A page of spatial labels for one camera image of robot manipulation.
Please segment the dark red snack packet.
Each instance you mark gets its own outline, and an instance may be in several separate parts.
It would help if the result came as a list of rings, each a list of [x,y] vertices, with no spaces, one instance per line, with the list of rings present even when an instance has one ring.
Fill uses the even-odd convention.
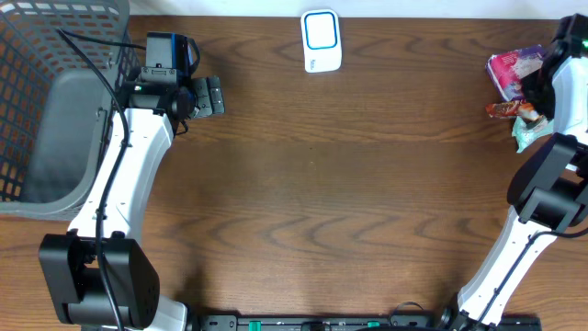
[[[527,103],[524,100],[508,101],[489,104],[485,107],[485,111],[491,118],[509,119],[518,117],[522,113],[522,108],[526,105]]]

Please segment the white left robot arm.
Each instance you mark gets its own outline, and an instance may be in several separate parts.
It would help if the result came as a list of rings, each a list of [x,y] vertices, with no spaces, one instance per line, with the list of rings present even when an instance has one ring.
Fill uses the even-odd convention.
[[[40,266],[58,319],[98,330],[193,330],[189,307],[162,295],[141,248],[147,200],[176,124],[224,112],[221,80],[146,67],[117,94],[123,109],[96,180],[66,234],[47,234]]]

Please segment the red purple snack package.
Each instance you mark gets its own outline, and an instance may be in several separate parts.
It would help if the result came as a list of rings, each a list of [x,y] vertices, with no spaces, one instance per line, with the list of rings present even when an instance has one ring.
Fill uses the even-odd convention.
[[[541,67],[544,54],[544,48],[537,44],[490,57],[486,63],[486,71],[503,101],[524,98],[522,79]]]

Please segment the orange tissue pack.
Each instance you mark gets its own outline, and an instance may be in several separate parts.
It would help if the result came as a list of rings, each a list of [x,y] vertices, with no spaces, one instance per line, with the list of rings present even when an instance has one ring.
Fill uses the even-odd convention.
[[[517,114],[520,118],[530,122],[536,121],[541,117],[531,103],[521,103],[518,106]]]

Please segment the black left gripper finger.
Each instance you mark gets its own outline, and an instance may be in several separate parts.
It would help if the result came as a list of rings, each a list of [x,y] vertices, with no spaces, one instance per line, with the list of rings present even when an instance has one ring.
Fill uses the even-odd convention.
[[[209,87],[205,78],[194,78],[191,80],[192,88],[196,97],[196,104],[191,118],[206,118],[212,115],[212,106],[209,96]]]
[[[221,89],[221,80],[218,76],[211,76],[207,78],[209,87],[209,99],[214,115],[221,115],[225,113],[224,97]]]

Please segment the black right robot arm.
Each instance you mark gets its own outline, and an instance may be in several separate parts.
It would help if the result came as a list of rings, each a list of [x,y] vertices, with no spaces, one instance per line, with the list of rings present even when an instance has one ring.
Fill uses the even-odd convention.
[[[446,309],[447,330],[495,330],[504,306],[535,260],[587,216],[587,39],[555,39],[541,68],[523,80],[527,100],[554,132],[515,174],[507,219],[473,279]]]

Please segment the teal snack packet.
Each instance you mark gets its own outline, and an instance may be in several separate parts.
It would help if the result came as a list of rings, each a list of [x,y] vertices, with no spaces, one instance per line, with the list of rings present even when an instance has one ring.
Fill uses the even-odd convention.
[[[553,133],[553,122],[545,117],[539,117],[532,122],[525,122],[521,117],[514,121],[511,136],[515,138],[517,153],[521,154],[534,141]]]

